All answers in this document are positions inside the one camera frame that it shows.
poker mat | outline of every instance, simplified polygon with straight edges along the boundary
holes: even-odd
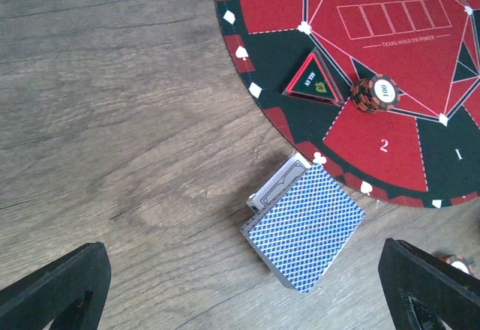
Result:
[[[247,90],[332,177],[405,206],[441,208],[479,195],[480,0],[215,3]],[[297,73],[314,49],[343,106],[282,95],[294,78],[309,84],[311,72]],[[367,114],[353,106],[350,87],[375,74],[397,83],[400,103]]]

blue diamond pattern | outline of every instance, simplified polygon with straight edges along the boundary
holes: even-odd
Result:
[[[364,216],[362,209],[316,164],[248,235],[295,289],[309,293]]]

wooden surface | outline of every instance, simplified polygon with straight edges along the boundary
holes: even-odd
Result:
[[[478,200],[367,217],[316,291],[239,232],[292,147],[236,73],[213,0],[0,0],[0,288],[104,242],[101,329],[393,329],[383,242],[479,258]]]

number 2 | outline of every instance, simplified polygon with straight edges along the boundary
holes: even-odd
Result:
[[[382,139],[382,143],[383,143],[383,145],[380,146],[380,150],[382,150],[383,152],[389,152],[387,150],[387,146],[389,145],[389,141],[385,140],[385,139]]]

poker chip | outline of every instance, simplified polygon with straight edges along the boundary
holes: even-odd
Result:
[[[439,258],[447,264],[461,270],[462,272],[473,276],[472,262],[467,261],[461,255],[441,255]]]
[[[350,89],[355,106],[365,113],[394,109],[400,102],[400,89],[395,81],[381,73],[371,79],[361,79]]]

